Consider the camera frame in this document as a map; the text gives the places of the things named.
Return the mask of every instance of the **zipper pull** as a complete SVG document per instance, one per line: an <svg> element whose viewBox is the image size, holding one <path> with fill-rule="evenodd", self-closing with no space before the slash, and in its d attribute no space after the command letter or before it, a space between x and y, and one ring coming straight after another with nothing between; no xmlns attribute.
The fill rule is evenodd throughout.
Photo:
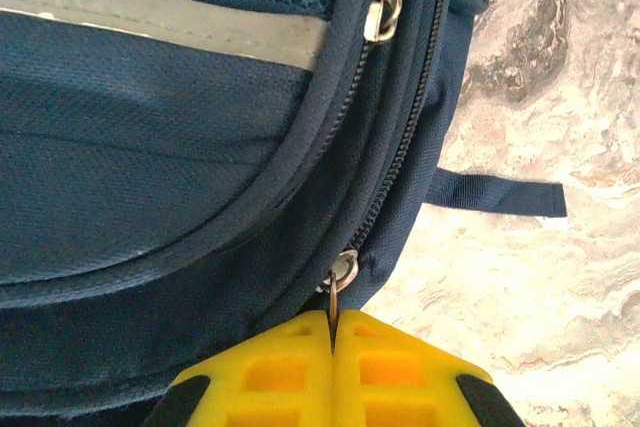
<svg viewBox="0 0 640 427"><path fill-rule="evenodd" d="M390 11L391 15L383 22L385 10ZM376 44L391 40L396 33L401 12L402 0L374 0L371 2L364 23L365 40Z"/></svg>
<svg viewBox="0 0 640 427"><path fill-rule="evenodd" d="M336 293L344 290L349 286L353 279L358 275L358 251L345 250L329 269L329 273L322 283L316 287L316 292L327 294L331 293L331 278L335 276Z"/></svg>

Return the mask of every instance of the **black rubber edge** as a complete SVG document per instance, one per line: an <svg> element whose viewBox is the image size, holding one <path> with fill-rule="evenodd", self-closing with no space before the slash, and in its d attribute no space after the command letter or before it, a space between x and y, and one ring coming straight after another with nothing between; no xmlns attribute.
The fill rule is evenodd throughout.
<svg viewBox="0 0 640 427"><path fill-rule="evenodd" d="M456 382L482 427L525 427L495 385L468 374L459 375Z"/></svg>
<svg viewBox="0 0 640 427"><path fill-rule="evenodd" d="M196 375L171 387L142 427L187 427L211 379Z"/></svg>

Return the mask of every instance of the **zipper track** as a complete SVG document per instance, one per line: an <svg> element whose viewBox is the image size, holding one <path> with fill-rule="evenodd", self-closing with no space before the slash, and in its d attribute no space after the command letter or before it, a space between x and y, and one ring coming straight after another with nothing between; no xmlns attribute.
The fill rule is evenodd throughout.
<svg viewBox="0 0 640 427"><path fill-rule="evenodd" d="M382 209L382 205L384 204L385 199L389 195L391 188L393 187L393 183L395 182L398 174L400 173L400 168L404 162L405 157L407 156L407 152L409 150L409 145L411 145L411 140L413 139L413 135L416 131L416 126L418 125L418 119L420 118L420 112L422 111L422 101L424 99L424 94L427 89L427 82L429 81L429 73L431 72L431 65L433 64L433 54L436 47L436 41L438 38L438 33L441 27L441 17L442 17L442 9L444 7L444 0L436 0L436 8L433 17L433 24L431 27L431 32L429 33L429 43L427 44L427 52L425 55L425 61L422 67L422 72L420 73L420 81L418 83L418 89L416 90L416 95L413 100L413 105L411 106L411 111L409 112L409 119L407 121L407 125L405 126L404 133L402 134L402 140L400 141L400 145L398 146L398 150L393 157L393 161L391 162L391 166L387 171L387 174L382 181L382 185L380 186L380 190L376 194L376 197L367 212L367 215L353 235L349 243L347 244L346 249L358 250L362 247L365 239L371 232L373 225L375 224L378 215L380 214L380 210Z"/></svg>
<svg viewBox="0 0 640 427"><path fill-rule="evenodd" d="M324 139L322 147L317 154L314 164L318 161L320 157L327 151L331 142L335 138L338 130L340 130L340 126L347 116L347 112L351 108L353 104L353 100L356 97L356 93L358 92L358 86L360 85L360 81L362 80L362 75L364 73L364 68L367 64L367 59L369 58L369 54L373 50L373 47L376 44L374 42L365 41L362 44L362 50L360 51L360 58L358 59L358 64L356 65L356 71L353 74L353 78L351 79L351 84L349 85L349 90L347 91L347 95L342 101L342 106L340 107L340 111L338 116L336 117L333 125L331 126L331 130L327 133L327 136Z"/></svg>

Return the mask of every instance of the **marble floor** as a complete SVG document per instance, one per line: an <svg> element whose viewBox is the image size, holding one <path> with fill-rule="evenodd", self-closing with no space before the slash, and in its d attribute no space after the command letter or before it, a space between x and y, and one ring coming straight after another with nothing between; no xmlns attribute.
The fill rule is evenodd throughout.
<svg viewBox="0 0 640 427"><path fill-rule="evenodd" d="M640 427L640 0L491 0L441 160L568 219L425 206L366 311L483 366L532 427Z"/></svg>

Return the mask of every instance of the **fabric strap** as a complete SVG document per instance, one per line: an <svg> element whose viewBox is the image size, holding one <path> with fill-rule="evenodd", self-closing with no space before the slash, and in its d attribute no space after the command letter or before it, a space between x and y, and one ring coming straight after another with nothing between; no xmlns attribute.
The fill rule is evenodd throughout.
<svg viewBox="0 0 640 427"><path fill-rule="evenodd" d="M567 216L561 184L457 174L440 168L436 170L425 202L440 207L496 214Z"/></svg>

